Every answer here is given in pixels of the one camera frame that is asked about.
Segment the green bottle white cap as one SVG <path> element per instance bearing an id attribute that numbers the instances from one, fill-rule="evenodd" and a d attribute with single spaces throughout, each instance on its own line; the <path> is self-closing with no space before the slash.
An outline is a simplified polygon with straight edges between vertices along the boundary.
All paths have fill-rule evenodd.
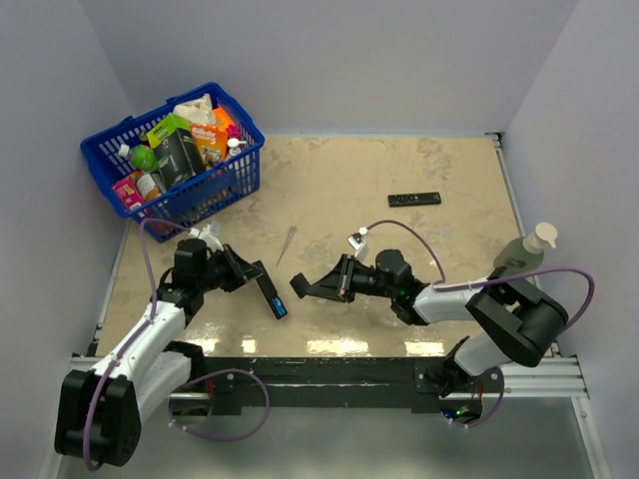
<path id="1" fill-rule="evenodd" d="M 119 147 L 118 155 L 128 160 L 129 163 L 138 170 L 153 172 L 158 169 L 158 161 L 154 152 L 145 145 L 130 147 L 127 144 L 122 144 Z"/>

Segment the black remote control on table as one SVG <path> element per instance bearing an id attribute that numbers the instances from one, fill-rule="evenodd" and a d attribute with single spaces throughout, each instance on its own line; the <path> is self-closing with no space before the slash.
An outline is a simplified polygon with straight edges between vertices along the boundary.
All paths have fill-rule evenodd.
<path id="1" fill-rule="evenodd" d="M 387 202 L 390 208 L 437 206 L 441 204 L 441 195 L 439 192 L 393 194 L 387 196 Z"/>

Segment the aluminium frame rail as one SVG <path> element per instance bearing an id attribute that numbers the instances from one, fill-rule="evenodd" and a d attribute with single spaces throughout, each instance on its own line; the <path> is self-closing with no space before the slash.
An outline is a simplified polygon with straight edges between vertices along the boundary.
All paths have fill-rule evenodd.
<path id="1" fill-rule="evenodd" d="M 544 357 L 535 368 L 518 364 L 501 367 L 505 398 L 588 398 L 576 358 Z"/>

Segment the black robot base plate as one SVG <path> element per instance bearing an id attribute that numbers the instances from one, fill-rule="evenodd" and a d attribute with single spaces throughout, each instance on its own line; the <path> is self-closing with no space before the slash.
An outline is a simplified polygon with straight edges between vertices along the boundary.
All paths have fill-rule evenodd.
<path id="1" fill-rule="evenodd" d="M 491 368 L 473 379 L 443 378 L 442 357 L 212 357 L 194 344 L 172 341 L 165 350 L 192 360 L 191 380 L 171 403 L 185 412 L 240 415 L 245 408 L 407 409 L 439 413 L 466 402 L 477 415 L 478 394 L 501 393 L 503 374 Z"/>

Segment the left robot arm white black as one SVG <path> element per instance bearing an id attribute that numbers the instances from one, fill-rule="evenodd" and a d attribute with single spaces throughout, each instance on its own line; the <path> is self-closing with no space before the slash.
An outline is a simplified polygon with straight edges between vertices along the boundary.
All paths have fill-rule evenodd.
<path id="1" fill-rule="evenodd" d="M 152 410 L 175 389 L 196 391 L 206 382 L 201 348 L 177 339 L 205 294 L 232 292 L 266 276 L 260 262 L 243 260 L 227 244 L 180 241 L 173 266 L 153 279 L 150 303 L 136 325 L 91 368 L 64 377 L 55 451 L 83 460 L 91 472 L 125 465 Z"/>

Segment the green liquid soap pump bottle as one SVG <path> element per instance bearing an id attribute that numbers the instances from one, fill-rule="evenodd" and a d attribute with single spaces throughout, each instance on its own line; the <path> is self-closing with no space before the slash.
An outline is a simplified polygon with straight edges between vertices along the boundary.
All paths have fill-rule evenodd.
<path id="1" fill-rule="evenodd" d="M 539 223 L 525 237 L 513 239 L 497 255 L 493 267 L 505 267 L 509 273 L 528 272 L 540 267 L 548 247 L 556 248 L 557 228 L 547 222 Z"/>

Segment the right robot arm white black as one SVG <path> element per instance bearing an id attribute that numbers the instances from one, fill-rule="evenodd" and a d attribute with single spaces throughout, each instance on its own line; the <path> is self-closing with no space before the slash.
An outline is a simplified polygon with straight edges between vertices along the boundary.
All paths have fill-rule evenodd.
<path id="1" fill-rule="evenodd" d="M 384 249 L 372 266 L 344 254 L 314 283 L 299 273 L 291 286 L 300 298 L 314 296 L 350 303 L 358 294 L 390 300 L 391 311 L 407 325 L 427 326 L 449 320 L 473 320 L 483 333 L 461 339 L 442 362 L 426 373 L 429 380 L 458 392 L 468 391 L 486 370 L 515 362 L 538 365 L 568 322 L 566 310 L 532 283 L 505 278 L 497 268 L 486 281 L 460 290 L 438 290 L 418 280 L 398 249 Z"/>

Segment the orange pill bottle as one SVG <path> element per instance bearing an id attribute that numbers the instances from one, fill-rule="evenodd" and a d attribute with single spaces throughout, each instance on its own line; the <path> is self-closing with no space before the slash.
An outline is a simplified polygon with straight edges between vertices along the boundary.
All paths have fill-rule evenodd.
<path id="1" fill-rule="evenodd" d="M 146 203 L 163 194 L 160 184 L 152 173 L 141 174 L 136 180 L 136 188 Z"/>

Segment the green black razor box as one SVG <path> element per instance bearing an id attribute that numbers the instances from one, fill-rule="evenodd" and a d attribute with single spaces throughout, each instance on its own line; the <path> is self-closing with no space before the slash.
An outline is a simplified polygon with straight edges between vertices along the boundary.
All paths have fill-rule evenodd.
<path id="1" fill-rule="evenodd" d="M 206 170 L 186 119 L 167 115 L 149 131 L 148 141 L 167 190 Z"/>

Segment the crumpled beige paper bag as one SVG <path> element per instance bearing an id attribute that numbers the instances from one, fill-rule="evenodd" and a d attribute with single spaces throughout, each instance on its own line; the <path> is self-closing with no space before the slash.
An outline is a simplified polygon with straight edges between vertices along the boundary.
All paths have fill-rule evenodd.
<path id="1" fill-rule="evenodd" d="M 215 126 L 217 119 L 213 110 L 213 102 L 209 94 L 178 104 L 173 114 L 186 119 L 190 124 Z"/>

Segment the black remote control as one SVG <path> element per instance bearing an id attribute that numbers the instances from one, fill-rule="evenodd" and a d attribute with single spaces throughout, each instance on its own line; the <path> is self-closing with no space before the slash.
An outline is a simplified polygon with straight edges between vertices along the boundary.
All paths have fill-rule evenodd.
<path id="1" fill-rule="evenodd" d="M 267 301 L 269 305 L 269 308 L 271 309 L 271 312 L 274 314 L 272 299 L 276 296 L 279 298 L 281 297 L 275 287 L 275 284 L 273 283 L 271 277 L 269 276 L 268 271 L 266 267 L 264 266 L 264 264 L 260 260 L 256 260 L 253 263 L 253 266 L 260 271 L 260 274 L 257 277 L 257 283 L 259 285 L 259 288 L 265 300 Z"/>
<path id="2" fill-rule="evenodd" d="M 439 192 L 393 194 L 387 196 L 387 202 L 390 208 L 437 206 L 441 204 L 441 195 Z"/>

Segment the pink box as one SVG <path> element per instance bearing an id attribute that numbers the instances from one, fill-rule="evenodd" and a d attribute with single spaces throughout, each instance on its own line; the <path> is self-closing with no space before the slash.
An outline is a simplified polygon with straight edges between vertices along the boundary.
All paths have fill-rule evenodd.
<path id="1" fill-rule="evenodd" d="M 135 181 L 129 177 L 117 182 L 112 190 L 127 212 L 134 211 L 145 203 Z"/>

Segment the blue plastic shopping basket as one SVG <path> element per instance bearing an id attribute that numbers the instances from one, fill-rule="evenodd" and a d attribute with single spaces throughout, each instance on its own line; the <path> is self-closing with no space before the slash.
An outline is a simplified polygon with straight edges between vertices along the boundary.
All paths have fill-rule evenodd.
<path id="1" fill-rule="evenodd" d="M 176 106 L 208 97 L 238 128 L 239 152 L 199 152 L 192 127 Z M 116 213 L 143 224 L 157 242 L 189 228 L 260 186 L 260 152 L 265 137 L 251 116 L 216 83 L 170 98 L 138 117 L 81 142 L 89 172 Z"/>

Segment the orange Gillette razor pack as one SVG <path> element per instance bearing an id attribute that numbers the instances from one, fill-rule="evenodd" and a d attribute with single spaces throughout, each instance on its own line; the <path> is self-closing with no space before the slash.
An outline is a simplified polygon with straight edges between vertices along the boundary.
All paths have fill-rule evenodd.
<path id="1" fill-rule="evenodd" d="M 213 125 L 192 124 L 191 133 L 206 169 L 212 169 L 227 157 L 227 132 Z"/>

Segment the black battery cover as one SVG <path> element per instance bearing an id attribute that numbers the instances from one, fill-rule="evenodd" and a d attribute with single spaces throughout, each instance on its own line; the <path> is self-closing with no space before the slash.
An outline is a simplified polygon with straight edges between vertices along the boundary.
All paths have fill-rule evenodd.
<path id="1" fill-rule="evenodd" d="M 310 284 L 302 272 L 297 273 L 290 280 L 290 285 L 298 298 L 304 298 L 308 294 Z"/>

